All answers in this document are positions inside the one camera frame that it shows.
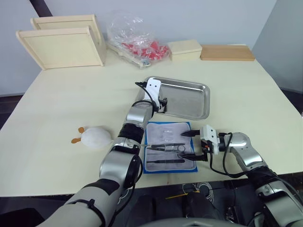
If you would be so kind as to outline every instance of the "floor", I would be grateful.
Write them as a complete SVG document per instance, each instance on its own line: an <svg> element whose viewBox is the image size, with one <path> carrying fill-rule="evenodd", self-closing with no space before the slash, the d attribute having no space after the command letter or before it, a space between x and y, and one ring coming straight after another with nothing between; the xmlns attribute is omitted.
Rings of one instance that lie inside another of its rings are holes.
<svg viewBox="0 0 303 227"><path fill-rule="evenodd" d="M283 91L285 96L295 106L295 108L303 113L303 96L289 91ZM22 96L0 97L0 129L8 119ZM295 173L281 175L291 185L293 185L301 195L303 195L303 173ZM260 210L261 203L256 197L252 186L246 180L235 180L225 182L210 182L214 193L214 206L219 212L226 216L228 207L240 207L243 214L242 224L247 224L254 212ZM194 190L192 184L172 185L162 187L152 187L144 189L136 189L134 196L126 208L116 217L113 226L125 226L127 218L133 205L137 199L149 194L156 200L157 208L160 210L157 213L157 218L164 217L181 217L181 197L166 200L166 197L182 194L183 191L191 192ZM201 188L204 194L208 193L206 188ZM62 196L44 196L44 197L6 197L0 198L0 214L19 210L23 208L35 208L44 219L48 218L56 209L62 206L71 195ZM121 200L121 204L125 202L127 197Z"/></svg>

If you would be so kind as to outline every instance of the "wall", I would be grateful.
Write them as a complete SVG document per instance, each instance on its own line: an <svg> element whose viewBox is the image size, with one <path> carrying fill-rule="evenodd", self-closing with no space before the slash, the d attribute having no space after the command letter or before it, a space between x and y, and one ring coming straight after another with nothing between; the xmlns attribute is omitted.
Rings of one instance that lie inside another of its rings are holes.
<svg viewBox="0 0 303 227"><path fill-rule="evenodd" d="M31 17L37 14L28 0L0 1L0 96L24 93L41 70L15 35L32 29Z"/></svg>
<svg viewBox="0 0 303 227"><path fill-rule="evenodd" d="M278 0L253 53L276 83L303 93L303 1Z"/></svg>
<svg viewBox="0 0 303 227"><path fill-rule="evenodd" d="M143 18L160 41L197 39L202 44L252 48L276 0L45 0L53 16L96 14L102 32L112 10Z"/></svg>

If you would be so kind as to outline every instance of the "metal tray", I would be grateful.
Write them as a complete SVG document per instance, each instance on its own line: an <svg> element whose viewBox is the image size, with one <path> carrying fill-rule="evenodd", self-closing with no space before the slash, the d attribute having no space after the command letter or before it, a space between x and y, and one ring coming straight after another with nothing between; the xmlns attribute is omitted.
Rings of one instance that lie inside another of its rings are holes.
<svg viewBox="0 0 303 227"><path fill-rule="evenodd" d="M166 115L191 120L203 120L209 115L210 90L205 84L189 81L152 77L161 81L160 95L167 98Z"/></svg>

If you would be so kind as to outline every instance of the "plastic bag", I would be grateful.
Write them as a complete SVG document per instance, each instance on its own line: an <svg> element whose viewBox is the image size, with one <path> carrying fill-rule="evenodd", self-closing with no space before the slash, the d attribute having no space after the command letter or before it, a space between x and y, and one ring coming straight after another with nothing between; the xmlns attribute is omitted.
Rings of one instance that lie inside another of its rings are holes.
<svg viewBox="0 0 303 227"><path fill-rule="evenodd" d="M110 23L107 24L109 48L114 46L111 49L119 52L119 55L128 61L136 63L140 68L167 57L168 47L160 45L146 27L141 18L130 13L114 13Z"/></svg>

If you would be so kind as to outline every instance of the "white table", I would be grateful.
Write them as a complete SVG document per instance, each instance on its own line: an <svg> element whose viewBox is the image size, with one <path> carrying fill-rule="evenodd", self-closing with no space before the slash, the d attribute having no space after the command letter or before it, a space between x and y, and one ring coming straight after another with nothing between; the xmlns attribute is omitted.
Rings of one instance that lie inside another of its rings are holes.
<svg viewBox="0 0 303 227"><path fill-rule="evenodd" d="M80 126L103 125L115 138L139 88L135 81L160 76L207 84L210 115L192 121L218 132L243 132L277 174L303 171L303 120L257 61L166 60L148 69L118 59L111 52L105 67L42 71L0 131L0 196L69 194L98 179L108 152L71 144ZM189 121L155 114L153 121ZM196 150L199 139L195 138ZM214 167L222 170L222 154ZM144 174L136 187L218 181L208 162L197 173ZM239 172L232 154L230 172Z"/></svg>

